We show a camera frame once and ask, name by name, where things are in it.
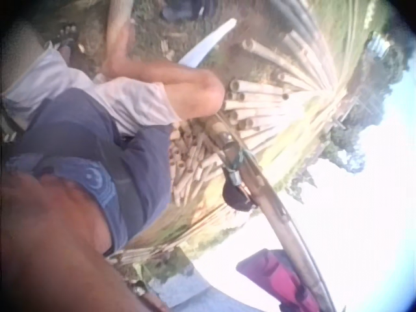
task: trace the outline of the man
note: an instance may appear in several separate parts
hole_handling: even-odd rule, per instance
[[[224,88],[207,70],[131,60],[130,34],[126,25],[99,85],[51,45],[43,51],[24,23],[2,45],[3,105],[27,129],[2,182],[11,309],[147,311],[102,255],[164,211],[170,124],[214,114]]]

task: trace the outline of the dirt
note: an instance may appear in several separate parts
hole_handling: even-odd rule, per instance
[[[223,0],[219,1],[212,18],[167,23],[159,17],[162,0],[136,0],[132,15],[136,22],[136,44],[132,55],[142,60],[160,59],[166,56],[167,48],[173,51],[172,61],[177,62],[209,33],[235,18],[237,26],[209,53],[200,67],[213,70],[225,85],[233,78],[270,82],[276,67],[240,47],[244,39],[253,38],[264,46],[276,48],[281,28],[276,15],[270,18],[268,6],[263,0]],[[49,40],[64,22],[75,22],[80,29],[79,42],[85,47],[86,72],[93,77],[105,58],[108,9],[109,0],[60,0],[43,8],[33,23]],[[218,185],[222,185],[222,181],[214,180],[186,207],[169,206],[162,218],[129,247],[155,246],[175,239],[222,203]]]

